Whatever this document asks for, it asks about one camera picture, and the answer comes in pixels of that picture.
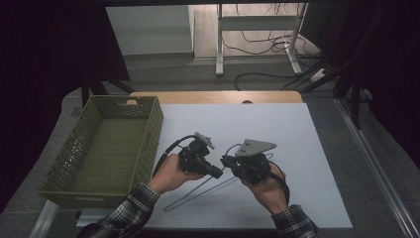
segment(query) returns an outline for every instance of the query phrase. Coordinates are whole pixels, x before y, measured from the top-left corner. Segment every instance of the green basket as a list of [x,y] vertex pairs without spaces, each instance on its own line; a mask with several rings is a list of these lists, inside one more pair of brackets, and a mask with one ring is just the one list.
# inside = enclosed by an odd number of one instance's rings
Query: green basket
[[150,180],[162,122],[157,97],[90,97],[38,194],[63,207],[115,208]]

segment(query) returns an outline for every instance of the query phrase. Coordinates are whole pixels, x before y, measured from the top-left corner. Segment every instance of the black cable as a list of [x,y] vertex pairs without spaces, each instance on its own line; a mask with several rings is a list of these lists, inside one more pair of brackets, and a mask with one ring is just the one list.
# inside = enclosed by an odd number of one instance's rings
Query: black cable
[[152,178],[155,176],[155,174],[158,172],[158,169],[160,168],[161,164],[163,164],[164,160],[166,160],[167,155],[175,148],[177,147],[181,142],[189,139],[189,138],[197,138],[195,135],[190,135],[186,137],[182,137],[181,139],[175,141],[172,145],[170,145],[161,155],[160,159],[157,162],[157,165],[155,166],[154,173],[152,174]]
[[223,37],[222,37],[222,42],[223,42],[223,45],[224,45],[226,48],[228,48],[228,49],[231,49],[231,50],[237,50],[237,51],[240,51],[240,52],[243,52],[243,53],[247,53],[247,54],[250,54],[250,55],[254,55],[254,56],[258,56],[258,55],[262,55],[262,54],[264,54],[264,53],[267,53],[267,52],[271,51],[271,49],[272,49],[275,45],[280,45],[280,44],[283,44],[283,43],[284,43],[284,42],[275,43],[275,44],[273,44],[273,45],[272,45],[269,49],[267,49],[266,51],[263,51],[263,52],[260,52],[260,53],[252,53],[252,52],[247,52],[247,51],[245,51],[245,50],[242,50],[242,49],[239,49],[239,48],[230,47],[230,46],[226,45],[225,40],[223,39]]
[[269,4],[269,8],[265,11],[264,15],[266,15],[266,13],[269,11],[269,9],[271,9],[271,7],[272,7],[272,3]]
[[[284,172],[280,169],[280,167],[278,165],[276,165],[273,162],[269,162],[269,163],[275,165],[280,170],[280,172],[283,174],[283,176],[284,176]],[[278,181],[278,183],[280,183],[280,185],[281,185],[281,188],[283,188],[284,196],[286,198],[286,203],[287,204],[289,203],[290,189],[289,189],[289,187],[288,187],[288,185],[286,183],[286,177],[281,178],[280,176],[274,174],[273,172],[266,172],[264,170],[260,170],[259,168],[256,168],[256,167],[253,167],[253,166],[250,166],[250,165],[246,165],[246,164],[241,164],[241,167],[245,167],[245,168],[250,169],[250,170],[252,170],[254,172],[257,172],[259,174],[262,174],[264,176],[270,177],[270,178]]]
[[[228,155],[228,153],[233,149],[233,148],[235,148],[235,147],[237,147],[237,146],[241,146],[241,144],[236,144],[236,145],[234,145],[234,146],[232,146],[231,148],[229,148],[227,151],[226,151],[226,156]],[[197,198],[198,196],[200,196],[200,195],[202,195],[202,194],[204,194],[204,193],[206,193],[206,192],[208,192],[208,191],[210,191],[210,190],[212,190],[212,189],[214,189],[214,188],[216,188],[216,187],[218,187],[218,186],[220,186],[220,185],[222,185],[222,184],[224,184],[224,183],[226,183],[226,182],[228,182],[228,181],[230,181],[230,180],[232,180],[232,179],[234,179],[235,177],[232,177],[232,178],[229,178],[228,180],[225,180],[225,181],[223,181],[223,182],[221,182],[221,183],[219,183],[219,184],[217,184],[217,185],[214,185],[213,187],[210,187],[209,189],[207,189],[207,190],[205,190],[205,191],[202,191],[202,192],[200,192],[199,194],[197,194],[197,195],[195,195],[195,196],[193,196],[193,197],[190,197],[190,198],[188,198],[187,200],[184,200],[184,201],[182,201],[184,198],[186,198],[186,197],[188,197],[189,196],[189,194],[191,194],[192,192],[194,192],[195,190],[197,190],[200,186],[202,186],[203,184],[205,184],[205,183],[207,183],[207,181],[209,181],[210,179],[212,179],[213,177],[210,177],[210,178],[208,178],[207,180],[205,180],[204,182],[202,182],[201,184],[199,184],[198,186],[196,186],[194,189],[192,189],[191,191],[189,191],[185,196],[183,196],[182,198],[180,198],[180,199],[177,199],[177,200],[175,200],[174,202],[172,202],[170,205],[168,205],[168,206],[166,206],[164,209],[163,209],[163,211],[164,212],[168,212],[168,211],[171,211],[171,210],[173,210],[173,209],[175,209],[176,207],[178,207],[178,206],[180,206],[180,205],[183,205],[183,204],[185,204],[186,202],[188,202],[188,201],[190,201],[190,200],[192,200],[192,199],[195,199],[195,198]]]
[[308,65],[308,64],[306,64],[306,62],[303,62],[302,61],[302,58],[300,58],[300,57],[297,57],[297,60],[299,60],[299,63],[300,64],[302,64],[302,65],[304,65],[304,66],[306,66],[306,67],[311,67],[312,65]]
[[303,38],[301,38],[301,37],[297,37],[297,39],[303,41],[303,46],[302,46],[303,52],[306,53],[307,56],[309,56],[309,53],[306,52],[306,48],[305,48],[305,46],[306,46],[306,40],[303,39]]
[[[282,90],[285,90],[286,89],[286,87],[288,87],[289,85],[291,85],[291,84],[293,84],[293,83],[296,83],[296,82],[298,82],[300,79],[302,79],[304,76],[306,76],[307,74],[309,74],[309,73],[311,73],[311,72],[313,72],[316,68],[318,68],[318,66],[320,66],[321,64],[323,63],[323,61],[322,60],[319,60],[317,63],[315,63],[314,65],[312,65],[311,67],[309,67],[304,73],[302,73],[301,75],[299,75],[298,76],[298,78],[296,78],[295,80],[293,80],[293,81],[291,81],[291,82],[289,82],[289,83],[286,83],[285,85],[283,85],[283,87],[280,89],[281,91]],[[297,85],[295,85],[294,87],[292,87],[292,88],[289,88],[289,90],[292,90],[292,89],[295,89],[297,86],[299,86],[299,85],[301,85],[302,83],[304,82],[304,79],[301,81],[301,82],[298,82],[298,84]]]
[[344,64],[342,64],[341,66],[339,66],[338,68],[336,68],[334,71],[329,72],[327,75],[323,76],[322,78],[320,78],[319,80],[312,82],[311,84],[301,88],[298,90],[298,92],[300,93],[304,93],[304,92],[309,92],[312,89],[324,84],[325,82],[335,78],[336,76],[339,75],[339,73],[341,73],[342,71],[344,71],[348,66],[349,66],[350,62],[347,61]]
[[[280,6],[281,6],[281,5],[280,5],[280,4],[278,4],[278,7],[277,7],[276,9],[274,9],[274,15],[278,15],[278,11],[279,11]],[[272,4],[270,4],[270,5],[269,5],[268,10],[266,10],[264,14],[266,14],[266,13],[269,11],[269,9],[271,9],[271,7],[272,7]],[[241,16],[241,12],[239,11],[238,4],[236,4],[236,10],[237,10],[237,15],[238,15],[238,16]],[[263,39],[263,40],[249,40],[249,39],[247,39],[247,37],[245,36],[244,31],[241,31],[241,32],[242,32],[242,36],[244,37],[244,40],[245,40],[245,41],[247,41],[247,42],[250,42],[250,43],[271,42],[271,43],[275,44],[275,41],[277,41],[278,39],[282,38],[282,37],[272,38],[272,37],[271,37],[271,33],[272,33],[272,32],[274,32],[274,31],[269,31],[267,39]]]
[[242,76],[245,76],[245,75],[263,75],[263,76],[279,77],[279,78],[291,78],[291,77],[294,78],[294,77],[296,77],[296,76],[274,75],[274,74],[263,73],[263,72],[245,72],[245,73],[241,73],[241,74],[239,74],[235,77],[234,85],[235,85],[235,88],[238,91],[241,91],[241,89],[239,89],[239,87],[238,87],[238,79]]

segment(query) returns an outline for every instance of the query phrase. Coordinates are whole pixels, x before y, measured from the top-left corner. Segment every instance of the cable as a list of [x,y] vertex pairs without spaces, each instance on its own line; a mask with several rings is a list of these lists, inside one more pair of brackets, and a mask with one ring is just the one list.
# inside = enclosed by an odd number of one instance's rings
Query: cable
[[[322,61],[322,60],[319,60],[319,61],[318,61],[317,63],[315,63],[313,66],[309,67],[309,68],[305,71],[305,73],[301,74],[298,78],[296,78],[295,80],[293,80],[293,81],[291,81],[291,82],[286,83],[285,85],[283,85],[283,87],[282,87],[280,90],[285,90],[285,88],[286,88],[286,87],[288,87],[289,85],[291,85],[291,84],[293,84],[293,83],[298,82],[298,81],[299,81],[299,79],[302,79],[302,78],[303,78],[303,76],[305,76],[305,75],[309,74],[310,72],[313,72],[313,71],[314,71],[316,68],[318,68],[318,66],[320,66],[322,63],[323,63],[323,61]],[[290,88],[289,90],[291,90],[291,89],[295,89],[297,86],[301,85],[303,82],[304,82],[304,80],[302,80],[301,82],[298,82],[298,84],[297,84],[297,85],[295,85],[294,87]]]
[[275,165],[277,168],[278,168],[278,170],[281,172],[281,174],[283,175],[283,178],[281,178],[280,176],[278,176],[278,175],[276,175],[276,174],[274,174],[273,172],[270,172],[270,171],[263,171],[263,170],[260,170],[260,169],[258,169],[258,168],[256,168],[256,167],[253,167],[253,166],[249,166],[249,165],[246,165],[246,164],[241,164],[241,166],[242,167],[245,167],[245,168],[247,168],[247,169],[250,169],[250,170],[252,170],[252,171],[255,171],[255,172],[258,172],[258,173],[261,173],[261,174],[263,174],[263,175],[265,175],[265,176],[267,176],[267,177],[270,177],[270,178],[272,178],[272,179],[275,179],[275,180],[277,180],[279,183],[280,183],[280,185],[281,185],[281,187],[283,188],[283,191],[284,191],[284,196],[285,196],[285,198],[286,198],[286,203],[288,204],[289,203],[289,198],[290,198],[290,189],[289,189],[289,187],[287,186],[287,183],[286,183],[286,177],[285,177],[285,175],[284,175],[284,172],[281,170],[281,168],[276,164],[276,163],[274,163],[274,162],[271,162],[271,161],[268,161],[270,164],[273,164],[273,165]]
[[254,55],[254,56],[257,56],[257,55],[262,55],[262,54],[264,54],[264,53],[267,53],[267,52],[269,52],[275,45],[280,45],[280,44],[284,44],[285,42],[280,42],[280,43],[274,43],[269,49],[267,49],[266,51],[263,51],[263,52],[260,52],[260,53],[252,53],[252,52],[247,52],[247,51],[245,51],[245,50],[242,50],[242,49],[239,49],[239,48],[234,48],[234,47],[230,47],[230,46],[228,46],[228,45],[226,45],[226,43],[225,43],[225,40],[223,39],[223,37],[222,37],[222,42],[223,42],[223,45],[226,47],[226,48],[228,48],[228,49],[231,49],[231,50],[237,50],[237,51],[240,51],[240,52],[243,52],[243,53],[247,53],[247,54],[250,54],[250,55]]
[[155,176],[155,174],[158,172],[158,169],[160,168],[161,164],[163,164],[164,160],[166,160],[167,155],[175,148],[177,147],[181,142],[189,139],[189,138],[196,138],[194,135],[182,137],[181,139],[175,141],[172,145],[170,145],[161,155],[160,159],[157,162],[157,165],[155,166],[154,173],[152,174],[152,178]]
[[274,156],[274,154],[273,153],[268,153],[268,154],[265,154],[265,156],[266,156],[266,159],[269,161],[269,160],[272,159],[272,157]]
[[[272,4],[269,4],[269,8],[265,11],[264,15],[266,15],[266,13],[269,11],[269,9],[271,9],[271,7],[272,7]],[[241,16],[241,12],[239,11],[238,4],[236,4],[236,10],[237,10],[237,15],[238,16]],[[241,32],[242,32],[242,36],[244,37],[245,41],[251,42],[251,43],[260,43],[260,42],[269,41],[269,37],[271,35],[271,31],[270,31],[269,34],[268,34],[268,39],[264,39],[264,40],[248,40],[247,37],[245,36],[244,31],[241,31]]]
[[306,40],[305,40],[305,39],[303,39],[303,38],[301,38],[301,37],[297,37],[297,39],[299,39],[299,40],[302,40],[302,41],[303,41],[303,46],[302,46],[303,52],[304,52],[304,53],[306,53],[306,55],[307,55],[307,56],[310,56],[310,55],[309,55],[309,53],[307,53],[307,52],[306,52],[306,48],[305,48],[305,46],[306,46]]
[[[229,152],[233,149],[233,148],[235,148],[235,147],[237,147],[237,146],[241,146],[241,144],[236,144],[236,145],[233,145],[232,147],[230,147],[227,151],[226,151],[226,156],[229,154]],[[232,180],[232,179],[234,179],[235,177],[232,177],[232,178],[229,178],[229,179],[227,179],[227,180],[225,180],[225,181],[223,181],[223,182],[221,182],[221,183],[219,183],[219,184],[217,184],[217,185],[214,185],[214,186],[212,186],[212,187],[210,187],[210,188],[208,188],[207,190],[205,190],[205,191],[202,191],[201,193],[198,193],[197,195],[195,195],[195,196],[192,196],[192,197],[190,197],[189,199],[186,199],[186,200],[184,200],[184,201],[182,201],[183,199],[185,199],[185,198],[187,198],[192,192],[194,192],[195,190],[197,190],[199,187],[201,187],[203,184],[205,184],[206,182],[208,182],[210,179],[212,179],[213,177],[210,177],[210,178],[208,178],[207,180],[205,180],[204,182],[202,182],[201,184],[199,184],[198,186],[196,186],[194,189],[192,189],[191,191],[189,191],[185,196],[183,196],[182,198],[179,198],[179,199],[177,199],[177,200],[175,200],[173,203],[171,203],[171,204],[169,204],[168,206],[166,206],[164,209],[163,209],[163,211],[164,212],[169,212],[169,211],[171,211],[171,210],[174,210],[176,207],[178,207],[178,206],[181,206],[181,205],[183,205],[183,204],[185,204],[185,203],[187,203],[188,201],[190,201],[190,200],[193,200],[193,199],[195,199],[195,198],[197,198],[198,196],[200,196],[200,195],[202,195],[202,194],[204,194],[204,193],[206,193],[206,192],[209,192],[209,191],[211,191],[211,190],[213,190],[213,189],[215,189],[215,188],[217,188],[217,187],[219,187],[219,186],[221,186],[222,184],[225,184],[226,182],[228,182],[228,181],[230,181],[230,180]]]
[[241,91],[241,89],[238,87],[238,79],[245,75],[263,75],[263,76],[269,76],[269,77],[279,77],[279,78],[295,78],[297,76],[285,76],[285,75],[274,75],[274,74],[268,74],[263,72],[245,72],[237,75],[234,79],[234,86],[238,91]]

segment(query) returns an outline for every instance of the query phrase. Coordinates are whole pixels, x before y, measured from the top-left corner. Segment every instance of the checkered shirt cuff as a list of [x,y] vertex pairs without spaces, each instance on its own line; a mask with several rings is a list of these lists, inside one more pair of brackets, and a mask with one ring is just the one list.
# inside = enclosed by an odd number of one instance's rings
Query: checkered shirt cuff
[[289,209],[271,217],[281,238],[317,237],[316,226],[303,212],[300,205],[291,205]]
[[111,214],[99,222],[103,228],[92,237],[122,235],[139,226],[153,212],[158,198],[159,194],[147,184],[138,184]]

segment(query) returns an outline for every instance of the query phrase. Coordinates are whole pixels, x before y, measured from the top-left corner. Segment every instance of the white board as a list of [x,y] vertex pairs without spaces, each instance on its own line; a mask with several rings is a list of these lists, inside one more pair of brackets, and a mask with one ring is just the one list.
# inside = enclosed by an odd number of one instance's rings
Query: white board
[[[287,174],[290,204],[300,204],[321,228],[352,227],[306,104],[163,104],[161,107],[164,119],[157,160],[174,141],[194,132],[211,137],[216,148],[210,150],[206,159],[220,169],[222,155],[245,139],[276,143],[277,147],[268,153],[273,153],[271,160]],[[210,179],[196,193],[231,177],[230,170],[225,169],[219,179]],[[268,211],[237,178],[169,212],[163,211],[204,180],[189,181],[162,195],[146,227],[274,228]]]

